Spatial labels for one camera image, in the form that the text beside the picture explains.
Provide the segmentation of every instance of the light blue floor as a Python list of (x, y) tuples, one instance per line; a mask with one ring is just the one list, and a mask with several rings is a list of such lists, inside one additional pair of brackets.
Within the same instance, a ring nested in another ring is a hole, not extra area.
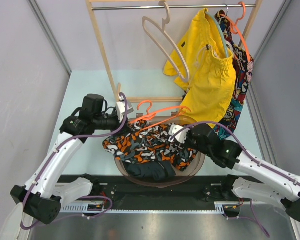
[[(115, 81), (121, 83), (121, 91), (127, 97), (181, 97), (183, 91), (174, 84), (173, 77), (164, 76), (161, 70), (118, 70), (112, 71)], [(99, 94), (108, 101), (109, 107), (115, 105), (115, 99), (108, 80), (106, 71), (73, 71), (64, 96), (62, 107), (54, 129), (50, 148), (55, 143), (59, 128), (64, 119), (69, 117), (72, 112), (82, 105), (82, 101), (87, 94)], [(152, 110), (157, 110), (177, 103), (154, 103)], [(137, 104), (133, 104), (134, 112), (129, 115), (134, 118), (136, 113), (145, 113), (145, 104), (140, 111), (137, 111)], [(95, 134), (104, 134), (109, 131), (96, 131)], [(256, 133), (253, 128), (247, 104), (245, 104), (238, 127), (235, 131), (236, 136), (254, 155), (261, 157)], [(117, 175), (118, 171), (113, 155), (106, 152), (102, 147), (105, 138), (88, 139), (83, 147), (70, 160), (64, 170), (64, 175)], [(202, 169), (197, 176), (208, 175), (240, 175), (235, 171), (222, 169), (215, 165), (209, 157), (205, 158)]]

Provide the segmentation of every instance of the wooden clothing rack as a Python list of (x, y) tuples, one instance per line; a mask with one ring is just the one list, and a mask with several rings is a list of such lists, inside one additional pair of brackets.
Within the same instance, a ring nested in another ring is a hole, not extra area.
[[(92, 22), (92, 26), (94, 29), (95, 37), (97, 39), (100, 52), (102, 55), (102, 59), (105, 65), (106, 73), (108, 75), (110, 85), (113, 91), (113, 95), (116, 101), (119, 100), (119, 92), (121, 91), (121, 84), (118, 83), (117, 87), (114, 82), (114, 78), (111, 72), (111, 68), (109, 65), (108, 57), (106, 54), (105, 46), (102, 40), (102, 35), (99, 29), (98, 21), (95, 15), (95, 11), (109, 11), (109, 10), (138, 10), (138, 9), (162, 9), (163, 6), (116, 6), (116, 7), (95, 7), (93, 3), (111, 3), (111, 2), (159, 2), (159, 0), (85, 0), (86, 6), (88, 8), (89, 16)], [(251, 28), (254, 24), (258, 11), (261, 7), (263, 0), (256, 0), (254, 4), (246, 4), (246, 8), (253, 8), (248, 22), (243, 31), (243, 37), (246, 40), (249, 36)], [(241, 4), (208, 4), (208, 5), (171, 5), (170, 9), (188, 9), (188, 8), (242, 8)], [(154, 103), (180, 103), (182, 102), (181, 97), (171, 97), (171, 96), (162, 96), (162, 97), (127, 97), (127, 99), (131, 103), (140, 103), (144, 100), (151, 100)]]

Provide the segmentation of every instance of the yellow shorts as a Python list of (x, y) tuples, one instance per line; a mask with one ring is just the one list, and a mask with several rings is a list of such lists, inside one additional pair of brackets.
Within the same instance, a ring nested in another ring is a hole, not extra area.
[[(184, 83), (179, 77), (174, 82), (185, 91), (188, 89), (182, 106), (189, 107), (185, 116), (199, 121), (219, 122), (230, 105), (235, 88), (236, 71), (233, 67), (233, 54), (229, 50), (226, 58), (223, 43), (215, 22), (202, 9), (192, 20), (189, 30), (178, 43), (190, 73), (190, 81)], [(185, 69), (175, 51), (171, 58), (185, 76)], [(175, 76), (176, 70), (168, 61), (164, 74)]]

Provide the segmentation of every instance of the floor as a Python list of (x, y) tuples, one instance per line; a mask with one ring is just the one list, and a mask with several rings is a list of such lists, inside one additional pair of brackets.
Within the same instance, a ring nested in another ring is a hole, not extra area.
[[(271, 240), (295, 240), (284, 212), (257, 204), (255, 210)], [(252, 217), (249, 205), (241, 216)], [(66, 213), (60, 218), (68, 217)], [(213, 214), (108, 213), (96, 219), (69, 217), (32, 230), (30, 240), (267, 240), (260, 228), (246, 219), (226, 220)]]

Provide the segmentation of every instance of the white robotic arm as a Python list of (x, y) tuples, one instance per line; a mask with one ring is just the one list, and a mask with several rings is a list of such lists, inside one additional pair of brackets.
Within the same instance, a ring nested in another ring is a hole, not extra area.
[(185, 147), (197, 149), (221, 168), (233, 169), (260, 181), (251, 182), (228, 175), (220, 187), (226, 199), (247, 198), (268, 203), (284, 209), (300, 222), (300, 176), (259, 159), (238, 143), (220, 140), (207, 124), (190, 129), (175, 125), (169, 135), (170, 142), (177, 141)]
[(127, 114), (133, 111), (125, 99), (123, 102), (118, 102), (116, 109), (108, 115), (107, 109), (102, 111), (104, 102), (102, 96), (88, 94), (83, 100), (82, 107), (77, 108), (64, 120), (53, 149), (38, 170), (24, 186), (16, 185), (11, 190), (14, 201), (17, 204), (23, 202), (26, 214), (44, 224), (49, 224), (58, 216), (61, 207), (92, 193), (95, 182), (86, 176), (64, 187), (55, 189), (55, 186), (69, 161), (87, 138), (110, 135), (92, 136), (95, 130), (114, 130), (112, 132), (114, 134), (124, 127)]

